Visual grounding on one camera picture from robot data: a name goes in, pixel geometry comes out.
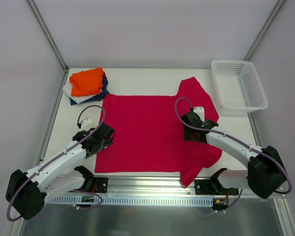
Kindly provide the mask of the crimson red t-shirt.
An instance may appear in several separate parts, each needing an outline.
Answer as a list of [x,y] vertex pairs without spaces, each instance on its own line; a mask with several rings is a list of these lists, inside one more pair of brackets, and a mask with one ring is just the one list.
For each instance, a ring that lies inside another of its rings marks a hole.
[[205,116],[218,121],[211,97],[196,78],[180,82],[174,96],[107,95],[105,123],[115,132],[113,144],[96,157],[97,173],[179,172],[188,186],[203,168],[214,165],[222,151],[186,141],[178,115],[201,106]]

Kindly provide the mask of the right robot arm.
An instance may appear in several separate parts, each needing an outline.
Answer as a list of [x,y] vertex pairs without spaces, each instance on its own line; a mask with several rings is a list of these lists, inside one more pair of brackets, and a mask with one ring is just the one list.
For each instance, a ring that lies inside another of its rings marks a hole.
[[212,120],[201,120],[193,110],[179,120],[184,125],[187,141],[216,147],[239,161],[243,170],[222,168],[211,176],[210,188],[215,194],[222,194],[228,188],[250,189],[260,198],[267,199],[273,193],[289,194],[292,182],[282,163],[278,151],[248,144],[228,133]]

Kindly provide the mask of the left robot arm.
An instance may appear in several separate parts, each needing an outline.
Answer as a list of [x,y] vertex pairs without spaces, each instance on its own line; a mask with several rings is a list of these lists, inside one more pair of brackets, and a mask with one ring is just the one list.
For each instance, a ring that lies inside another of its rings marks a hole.
[[25,171],[17,169],[9,179],[7,219],[31,219],[52,199],[67,192],[89,192],[94,175],[82,161],[113,144],[115,130],[102,123],[76,133],[51,159]]

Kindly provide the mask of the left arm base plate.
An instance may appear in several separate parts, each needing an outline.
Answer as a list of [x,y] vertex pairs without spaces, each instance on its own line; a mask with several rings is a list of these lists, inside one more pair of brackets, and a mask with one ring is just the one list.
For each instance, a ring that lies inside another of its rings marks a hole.
[[108,191],[108,178],[107,177],[93,177],[86,181],[81,187],[82,191],[88,193],[107,193]]

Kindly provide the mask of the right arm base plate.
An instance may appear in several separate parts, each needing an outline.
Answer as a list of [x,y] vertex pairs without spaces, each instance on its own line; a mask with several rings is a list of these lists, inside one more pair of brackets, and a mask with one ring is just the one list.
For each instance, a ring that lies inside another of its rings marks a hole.
[[224,188],[217,180],[196,179],[194,187],[196,195],[239,195],[237,188]]

